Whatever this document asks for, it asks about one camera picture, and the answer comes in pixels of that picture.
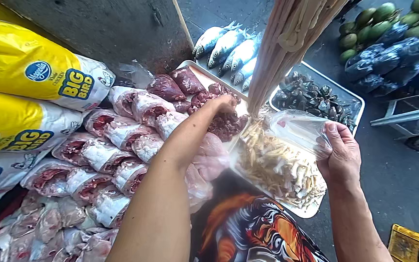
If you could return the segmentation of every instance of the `chicken bag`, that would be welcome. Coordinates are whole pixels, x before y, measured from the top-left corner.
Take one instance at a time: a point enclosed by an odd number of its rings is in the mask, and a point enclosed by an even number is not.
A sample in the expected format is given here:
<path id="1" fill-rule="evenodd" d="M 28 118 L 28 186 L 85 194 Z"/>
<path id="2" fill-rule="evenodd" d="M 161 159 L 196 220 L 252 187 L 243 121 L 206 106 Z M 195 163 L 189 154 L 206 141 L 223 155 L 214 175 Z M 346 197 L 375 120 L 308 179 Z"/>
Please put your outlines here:
<path id="1" fill-rule="evenodd" d="M 104 63 L 0 21 L 0 92 L 83 112 L 98 106 L 114 79 Z"/>
<path id="2" fill-rule="evenodd" d="M 78 111 L 0 93 L 0 151 L 51 149 L 64 142 L 81 123 Z"/>

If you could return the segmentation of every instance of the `plastic bag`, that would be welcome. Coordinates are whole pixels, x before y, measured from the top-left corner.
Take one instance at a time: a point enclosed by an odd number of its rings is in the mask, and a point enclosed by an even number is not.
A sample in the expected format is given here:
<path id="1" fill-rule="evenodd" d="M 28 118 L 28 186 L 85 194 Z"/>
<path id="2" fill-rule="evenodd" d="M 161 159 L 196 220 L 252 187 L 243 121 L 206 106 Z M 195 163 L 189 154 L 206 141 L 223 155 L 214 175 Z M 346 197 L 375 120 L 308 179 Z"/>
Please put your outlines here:
<path id="1" fill-rule="evenodd" d="M 414 64 L 396 68 L 386 74 L 384 78 L 396 83 L 399 86 L 405 86 L 417 74 L 419 74 L 419 64 Z"/>
<path id="2" fill-rule="evenodd" d="M 383 43 L 385 46 L 390 46 L 393 43 L 404 39 L 405 31 L 408 29 L 408 25 L 395 23 L 391 29 L 387 30 L 376 43 Z"/>
<path id="3" fill-rule="evenodd" d="M 330 120 L 292 109 L 277 112 L 266 120 L 277 138 L 312 153 L 317 160 L 326 159 L 332 153 L 324 130 L 324 124 Z"/>
<path id="4" fill-rule="evenodd" d="M 346 68 L 346 75 L 349 81 L 359 80 L 373 71 L 372 60 L 360 60 Z"/>
<path id="5" fill-rule="evenodd" d="M 108 95 L 114 78 L 104 63 L 0 21 L 0 92 L 86 111 Z"/>
<path id="6" fill-rule="evenodd" d="M 0 151 L 51 149 L 64 142 L 81 123 L 79 111 L 0 93 Z"/>
<path id="7" fill-rule="evenodd" d="M 130 64 L 119 63 L 119 76 L 130 80 L 138 89 L 146 89 L 154 79 L 153 74 L 135 59 Z"/>
<path id="8" fill-rule="evenodd" d="M 357 85 L 362 88 L 365 93 L 369 93 L 384 83 L 384 79 L 375 74 L 369 74 L 357 81 Z"/>

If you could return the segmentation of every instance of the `milkfish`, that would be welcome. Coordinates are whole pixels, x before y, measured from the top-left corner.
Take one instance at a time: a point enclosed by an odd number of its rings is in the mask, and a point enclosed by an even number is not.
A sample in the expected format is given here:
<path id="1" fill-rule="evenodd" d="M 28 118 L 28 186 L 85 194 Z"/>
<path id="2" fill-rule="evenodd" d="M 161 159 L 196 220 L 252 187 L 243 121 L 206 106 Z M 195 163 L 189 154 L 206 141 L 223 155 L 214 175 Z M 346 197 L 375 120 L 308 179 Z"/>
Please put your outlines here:
<path id="1" fill-rule="evenodd" d="M 255 65 L 257 64 L 257 58 L 254 57 L 248 63 L 246 63 L 240 70 L 238 70 L 234 75 L 234 85 L 238 85 L 243 82 L 244 79 L 247 79 L 250 75 L 253 74 L 255 70 Z"/>
<path id="2" fill-rule="evenodd" d="M 230 30 L 235 30 L 242 26 L 238 23 L 236 26 L 234 26 L 235 22 L 236 21 L 232 21 L 226 27 L 211 27 L 210 29 L 206 30 L 196 41 L 195 48 L 192 51 L 192 54 L 195 56 L 195 58 L 200 59 L 207 53 L 211 52 L 221 36 Z"/>
<path id="3" fill-rule="evenodd" d="M 212 69 L 220 63 L 224 63 L 230 52 L 234 50 L 236 46 L 241 44 L 244 40 L 253 37 L 254 36 L 247 34 L 246 30 L 241 30 L 239 28 L 225 33 L 219 38 L 214 46 L 211 56 L 208 59 L 208 68 Z"/>

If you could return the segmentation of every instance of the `pink meat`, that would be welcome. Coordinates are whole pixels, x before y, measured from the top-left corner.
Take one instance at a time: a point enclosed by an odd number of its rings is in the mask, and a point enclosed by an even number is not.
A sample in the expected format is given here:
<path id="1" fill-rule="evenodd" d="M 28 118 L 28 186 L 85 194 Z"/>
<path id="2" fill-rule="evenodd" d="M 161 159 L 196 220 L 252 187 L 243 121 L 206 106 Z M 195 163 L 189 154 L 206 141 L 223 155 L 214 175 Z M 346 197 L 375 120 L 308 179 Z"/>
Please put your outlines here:
<path id="1" fill-rule="evenodd" d="M 132 150 L 132 143 L 141 135 L 153 134 L 156 130 L 135 122 L 134 120 L 119 116 L 106 125 L 104 135 L 120 149 Z"/>
<path id="2" fill-rule="evenodd" d="M 88 165 L 88 161 L 82 156 L 82 146 L 86 141 L 95 139 L 90 133 L 76 132 L 51 152 L 52 155 L 60 160 L 67 161 L 77 166 Z"/>
<path id="3" fill-rule="evenodd" d="M 91 134 L 102 137 L 106 124 L 110 123 L 118 116 L 119 115 L 111 109 L 94 109 L 85 117 L 83 125 Z"/>
<path id="4" fill-rule="evenodd" d="M 176 81 L 183 94 L 186 96 L 197 94 L 205 90 L 205 87 L 196 78 L 189 66 L 176 69 L 169 74 Z"/>
<path id="5" fill-rule="evenodd" d="M 156 74 L 147 91 L 169 102 L 187 99 L 176 82 L 167 74 Z"/>

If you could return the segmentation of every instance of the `raw chicken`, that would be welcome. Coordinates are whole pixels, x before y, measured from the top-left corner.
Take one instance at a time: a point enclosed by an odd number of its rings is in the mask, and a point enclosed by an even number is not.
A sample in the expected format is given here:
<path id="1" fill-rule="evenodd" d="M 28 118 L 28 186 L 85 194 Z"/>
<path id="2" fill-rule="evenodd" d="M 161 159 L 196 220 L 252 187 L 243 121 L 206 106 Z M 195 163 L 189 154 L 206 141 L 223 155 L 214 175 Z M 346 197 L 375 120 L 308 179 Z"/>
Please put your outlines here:
<path id="1" fill-rule="evenodd" d="M 107 228 L 119 228 L 130 198 L 121 194 L 114 185 L 99 191 L 90 208 L 93 218 Z"/>
<path id="2" fill-rule="evenodd" d="M 142 135 L 132 144 L 132 150 L 143 162 L 150 164 L 151 159 L 158 153 L 164 141 L 159 134 Z"/>
<path id="3" fill-rule="evenodd" d="M 66 175 L 74 165 L 55 158 L 42 159 L 27 173 L 20 185 L 29 190 L 36 190 L 42 196 L 68 196 Z"/>
<path id="4" fill-rule="evenodd" d="M 70 196 L 59 199 L 58 204 L 63 228 L 70 228 L 82 223 L 87 217 L 83 206 L 79 205 Z"/>
<path id="5" fill-rule="evenodd" d="M 132 93 L 136 89 L 126 86 L 113 86 L 109 90 L 108 100 L 113 104 L 114 111 L 120 116 L 134 118 L 132 112 Z"/>
<path id="6" fill-rule="evenodd" d="M 187 99 L 176 82 L 167 74 L 156 74 L 147 91 L 169 102 Z"/>
<path id="7" fill-rule="evenodd" d="M 77 166 L 88 165 L 88 161 L 81 154 L 82 146 L 86 141 L 95 138 L 90 133 L 76 132 L 70 135 L 64 143 L 55 146 L 51 154 L 57 159 Z"/>
<path id="8" fill-rule="evenodd" d="M 201 177 L 211 181 L 229 167 L 229 153 L 215 134 L 206 133 L 192 163 Z"/>
<path id="9" fill-rule="evenodd" d="M 147 171 L 147 164 L 127 160 L 117 168 L 112 181 L 124 195 L 132 196 Z"/>
<path id="10" fill-rule="evenodd" d="M 75 167 L 67 174 L 67 191 L 74 200 L 93 203 L 97 191 L 108 186 L 112 178 L 90 167 Z"/>
<path id="11" fill-rule="evenodd" d="M 94 109 L 90 114 L 85 117 L 83 126 L 85 129 L 97 137 L 102 137 L 106 124 L 113 121 L 114 118 L 118 117 L 111 109 Z"/>
<path id="12" fill-rule="evenodd" d="M 132 152 L 121 150 L 102 138 L 86 142 L 82 154 L 94 170 L 106 174 L 114 174 L 125 159 L 137 157 Z"/>
<path id="13" fill-rule="evenodd" d="M 190 213 L 195 213 L 213 197 L 213 187 L 200 176 L 194 164 L 187 168 L 185 183 L 189 192 Z"/>
<path id="14" fill-rule="evenodd" d="M 141 135 L 153 134 L 156 130 L 135 122 L 134 120 L 119 116 L 106 125 L 104 136 L 120 149 L 132 150 L 132 143 Z"/>
<path id="15" fill-rule="evenodd" d="M 200 93 L 205 87 L 196 78 L 195 74 L 190 70 L 189 66 L 176 69 L 169 74 L 176 81 L 183 94 L 186 96 Z"/>
<path id="16" fill-rule="evenodd" d="M 156 117 L 156 130 L 158 130 L 159 135 L 162 140 L 168 139 L 172 131 L 185 119 L 187 116 L 178 112 L 167 112 L 165 115 L 160 115 Z"/>

